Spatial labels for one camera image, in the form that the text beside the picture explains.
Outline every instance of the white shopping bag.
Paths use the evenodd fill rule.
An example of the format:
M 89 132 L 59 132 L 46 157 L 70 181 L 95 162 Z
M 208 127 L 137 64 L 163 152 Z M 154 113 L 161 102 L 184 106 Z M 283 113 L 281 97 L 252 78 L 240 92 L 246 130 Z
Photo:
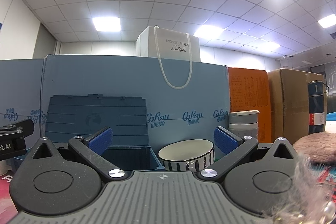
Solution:
M 198 37 L 190 35 L 190 45 L 185 33 L 156 28 L 157 43 L 160 57 L 165 59 L 190 60 L 191 48 L 192 61 L 200 62 L 200 43 Z M 155 45 L 154 27 L 147 27 L 136 41 L 136 55 L 143 57 L 158 57 Z

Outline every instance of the blue plastic bin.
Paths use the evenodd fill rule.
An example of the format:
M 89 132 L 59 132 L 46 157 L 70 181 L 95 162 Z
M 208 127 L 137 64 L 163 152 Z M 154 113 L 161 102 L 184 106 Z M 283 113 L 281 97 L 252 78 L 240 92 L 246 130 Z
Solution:
M 146 100 L 142 97 L 54 95 L 50 98 L 45 136 L 53 142 L 84 138 L 103 127 L 113 131 L 102 157 L 121 169 L 162 171 L 148 140 Z

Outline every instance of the light blue cardboard box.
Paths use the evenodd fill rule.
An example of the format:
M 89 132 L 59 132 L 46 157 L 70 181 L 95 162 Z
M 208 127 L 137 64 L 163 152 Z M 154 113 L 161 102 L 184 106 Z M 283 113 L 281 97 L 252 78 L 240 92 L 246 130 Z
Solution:
M 182 86 L 186 82 L 189 61 L 163 59 L 162 64 L 172 85 Z M 226 66 L 193 62 L 189 84 L 177 90 L 165 82 L 157 58 L 49 55 L 44 63 L 41 94 L 43 113 L 47 112 L 53 95 L 145 98 L 149 142 L 156 153 L 181 140 L 213 141 L 217 126 L 228 127 L 230 96 Z

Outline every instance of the metal screw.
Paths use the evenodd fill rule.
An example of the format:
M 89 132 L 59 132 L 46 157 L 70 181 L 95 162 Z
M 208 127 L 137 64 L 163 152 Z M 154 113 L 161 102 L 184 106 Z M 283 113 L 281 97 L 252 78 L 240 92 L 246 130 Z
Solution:
M 201 175 L 206 177 L 206 178 L 212 178 L 217 175 L 217 172 L 213 169 L 203 169 L 201 171 Z
M 109 176 L 112 178 L 121 178 L 125 175 L 125 171 L 121 169 L 112 169 L 109 171 Z

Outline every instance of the white wall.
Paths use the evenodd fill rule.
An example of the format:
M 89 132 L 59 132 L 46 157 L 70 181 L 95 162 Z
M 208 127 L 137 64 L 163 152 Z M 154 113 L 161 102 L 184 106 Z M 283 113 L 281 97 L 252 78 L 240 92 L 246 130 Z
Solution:
M 275 70 L 280 61 L 222 48 L 200 47 L 201 62 L 229 67 Z M 60 54 L 135 55 L 135 42 L 73 42 L 62 43 Z
M 40 21 L 22 0 L 0 0 L 0 60 L 33 57 Z

